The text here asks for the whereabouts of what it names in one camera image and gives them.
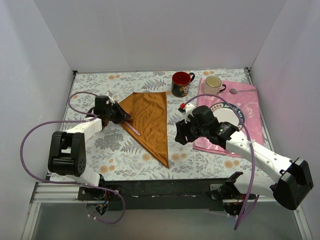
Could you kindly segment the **pink handled fork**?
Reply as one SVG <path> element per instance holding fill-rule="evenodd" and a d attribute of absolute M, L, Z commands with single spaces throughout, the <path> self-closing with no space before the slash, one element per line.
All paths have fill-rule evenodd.
<path fill-rule="evenodd" d="M 124 124 L 126 125 L 126 131 L 128 130 L 128 129 L 130 129 L 132 132 L 134 132 L 137 136 L 140 136 L 141 134 L 129 123 L 129 122 L 127 122 L 127 121 L 125 121 L 124 122 Z"/>

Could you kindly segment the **orange brown cloth napkin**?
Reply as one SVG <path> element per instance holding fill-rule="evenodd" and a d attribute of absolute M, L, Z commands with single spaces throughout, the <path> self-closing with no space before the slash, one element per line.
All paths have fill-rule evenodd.
<path fill-rule="evenodd" d="M 169 168 L 167 135 L 167 93 L 133 92 L 119 105 L 131 115 L 129 122 L 139 133 L 137 136 L 122 123 L 127 131 L 152 157 Z"/>

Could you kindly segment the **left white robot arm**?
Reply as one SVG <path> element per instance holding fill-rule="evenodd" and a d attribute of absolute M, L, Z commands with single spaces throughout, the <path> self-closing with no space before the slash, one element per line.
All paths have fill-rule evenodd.
<path fill-rule="evenodd" d="M 72 179 L 76 185 L 89 188 L 89 194 L 95 200 L 103 199 L 110 191 L 102 184 L 102 175 L 87 164 L 86 142 L 109 122 L 121 124 L 130 119 L 131 115 L 112 97 L 96 96 L 94 106 L 85 113 L 84 120 L 66 131 L 52 134 L 48 170 Z"/>

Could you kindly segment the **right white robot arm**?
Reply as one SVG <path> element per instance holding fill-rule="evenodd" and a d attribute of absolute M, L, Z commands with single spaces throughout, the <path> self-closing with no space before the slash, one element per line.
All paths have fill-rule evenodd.
<path fill-rule="evenodd" d="M 220 122 L 205 105 L 181 104 L 179 111 L 184 119 L 176 123 L 175 141 L 186 145 L 198 138 L 236 153 L 257 166 L 268 177 L 254 180 L 254 195 L 274 198 L 289 210 L 296 210 L 314 187 L 309 164 L 302 158 L 292 160 L 281 156 L 261 144 L 249 141 L 246 135 L 229 122 Z"/>

